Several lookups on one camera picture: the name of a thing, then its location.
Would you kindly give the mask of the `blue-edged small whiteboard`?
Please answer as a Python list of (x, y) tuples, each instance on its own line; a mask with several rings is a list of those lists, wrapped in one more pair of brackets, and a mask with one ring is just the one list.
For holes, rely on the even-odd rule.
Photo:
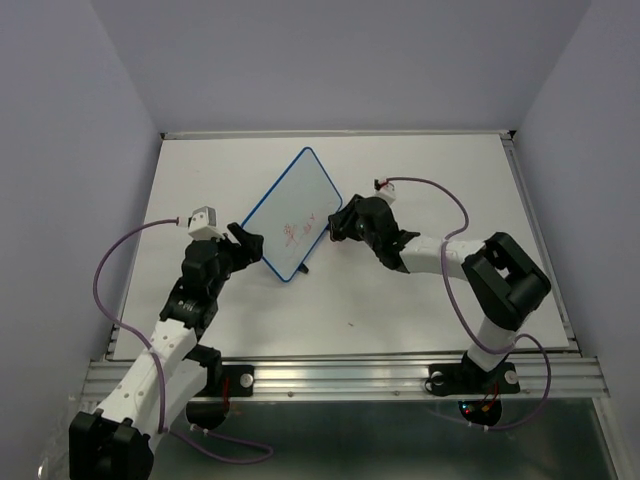
[(249, 212), (242, 228), (263, 237), (263, 260), (289, 282), (304, 264), (343, 198), (314, 150), (303, 148)]

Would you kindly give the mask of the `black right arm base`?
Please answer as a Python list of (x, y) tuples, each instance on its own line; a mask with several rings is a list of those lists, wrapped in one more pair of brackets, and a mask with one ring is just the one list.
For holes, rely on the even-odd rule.
[(429, 366), (424, 380), (427, 393), (436, 397), (463, 396), (458, 409), (464, 421), (486, 430), (497, 426), (503, 406), (501, 395), (521, 391), (515, 365), (502, 360), (486, 372), (464, 354), (459, 363), (437, 363)]

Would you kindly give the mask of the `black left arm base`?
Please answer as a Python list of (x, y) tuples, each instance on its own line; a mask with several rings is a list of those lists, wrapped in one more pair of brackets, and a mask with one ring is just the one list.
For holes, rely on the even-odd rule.
[(255, 367), (251, 364), (224, 364), (221, 352), (197, 345), (185, 357), (206, 371), (204, 387), (186, 404), (186, 418), (207, 430), (218, 428), (231, 410), (233, 398), (253, 395)]

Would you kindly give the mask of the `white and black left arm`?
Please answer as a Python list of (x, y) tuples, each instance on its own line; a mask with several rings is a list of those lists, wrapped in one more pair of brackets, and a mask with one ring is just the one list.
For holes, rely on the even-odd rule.
[(72, 479), (146, 479), (160, 441), (178, 414), (199, 393), (218, 398), (226, 415), (232, 382), (219, 350), (200, 340), (218, 312), (218, 297), (235, 272), (259, 262), (264, 239), (231, 223), (225, 234), (208, 234), (185, 249), (181, 274), (153, 333), (130, 325), (142, 352), (114, 390), (69, 427)]

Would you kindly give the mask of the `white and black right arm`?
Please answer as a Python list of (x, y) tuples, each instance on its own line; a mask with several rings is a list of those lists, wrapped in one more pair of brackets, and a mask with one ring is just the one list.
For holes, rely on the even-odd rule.
[(484, 241), (426, 237), (400, 228), (392, 203), (387, 194), (354, 195), (328, 217), (330, 238), (366, 243), (389, 270), (441, 275), (457, 314), (461, 310), (450, 281), (467, 282), (484, 318), (478, 332), (461, 322), (472, 345), (463, 357), (460, 378), (466, 387), (482, 390), (495, 380), (496, 368), (514, 347), (522, 325), (550, 293), (550, 280), (507, 233), (497, 232)]

